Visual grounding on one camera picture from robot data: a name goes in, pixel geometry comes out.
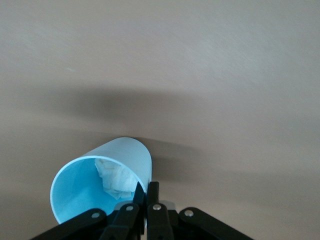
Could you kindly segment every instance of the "white paper towel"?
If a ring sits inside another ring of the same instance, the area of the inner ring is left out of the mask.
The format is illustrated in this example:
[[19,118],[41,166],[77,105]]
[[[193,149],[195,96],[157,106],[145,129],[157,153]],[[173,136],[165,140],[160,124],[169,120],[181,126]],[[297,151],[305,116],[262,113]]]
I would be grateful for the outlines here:
[[138,180],[127,167],[101,158],[95,159],[94,163],[106,193],[115,199],[131,197]]

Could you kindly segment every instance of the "silver screw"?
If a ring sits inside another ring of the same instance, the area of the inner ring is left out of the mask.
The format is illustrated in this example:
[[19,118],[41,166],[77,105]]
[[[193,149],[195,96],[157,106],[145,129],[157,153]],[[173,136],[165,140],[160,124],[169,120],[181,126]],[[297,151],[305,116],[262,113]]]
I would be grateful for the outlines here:
[[125,210],[127,210],[127,211],[132,211],[133,209],[134,209],[133,206],[127,206]]
[[93,219],[96,219],[96,218],[98,218],[100,216],[100,213],[98,213],[98,212],[95,212],[95,213],[93,213],[92,215],[91,215],[91,217],[93,218]]
[[184,215],[186,215],[187,217],[192,217],[194,215],[194,212],[191,210],[185,210]]
[[153,210],[156,210],[156,211],[158,211],[158,210],[160,210],[161,209],[161,205],[159,205],[159,204],[155,204],[155,205],[153,205]]

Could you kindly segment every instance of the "beige surface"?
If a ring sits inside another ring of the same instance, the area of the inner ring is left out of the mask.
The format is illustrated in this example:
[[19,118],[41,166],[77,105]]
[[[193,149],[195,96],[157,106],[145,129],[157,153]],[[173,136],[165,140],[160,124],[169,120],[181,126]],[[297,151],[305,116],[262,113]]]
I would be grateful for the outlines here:
[[0,239],[53,227],[70,160],[119,136],[162,199],[320,238],[319,1],[0,3]]

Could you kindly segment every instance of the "crumpled white tissue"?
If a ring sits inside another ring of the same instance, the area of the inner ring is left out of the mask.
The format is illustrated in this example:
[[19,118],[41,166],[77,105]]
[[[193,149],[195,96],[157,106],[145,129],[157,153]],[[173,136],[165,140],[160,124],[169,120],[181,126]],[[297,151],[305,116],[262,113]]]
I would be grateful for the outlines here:
[[127,167],[100,158],[95,159],[94,164],[102,178],[103,190],[106,193],[116,200],[131,197],[138,180]]

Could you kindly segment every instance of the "blue cup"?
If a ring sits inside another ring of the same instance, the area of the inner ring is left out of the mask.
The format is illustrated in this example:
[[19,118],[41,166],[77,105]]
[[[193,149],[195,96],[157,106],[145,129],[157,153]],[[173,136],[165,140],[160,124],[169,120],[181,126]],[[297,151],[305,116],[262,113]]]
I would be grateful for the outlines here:
[[118,203],[133,199],[132,194],[131,197],[117,200],[104,191],[95,159],[111,161],[127,168],[141,184],[143,191],[147,192],[152,175],[148,149],[136,139],[116,138],[70,161],[55,176],[50,203],[59,224],[93,208],[102,209],[109,215]]

